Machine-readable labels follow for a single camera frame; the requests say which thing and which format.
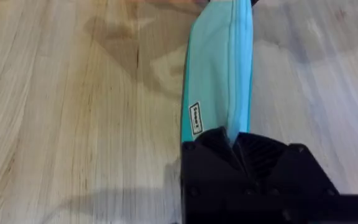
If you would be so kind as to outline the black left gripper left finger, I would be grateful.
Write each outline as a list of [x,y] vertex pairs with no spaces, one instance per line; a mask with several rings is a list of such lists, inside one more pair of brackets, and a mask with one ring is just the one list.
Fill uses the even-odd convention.
[[210,129],[181,144],[181,196],[253,194],[254,184],[229,145],[224,128]]

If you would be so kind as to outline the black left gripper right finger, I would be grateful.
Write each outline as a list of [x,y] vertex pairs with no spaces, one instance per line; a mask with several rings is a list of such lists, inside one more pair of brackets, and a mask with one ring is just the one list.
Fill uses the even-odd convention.
[[304,144],[240,133],[234,152],[256,186],[268,195],[320,198],[338,190]]

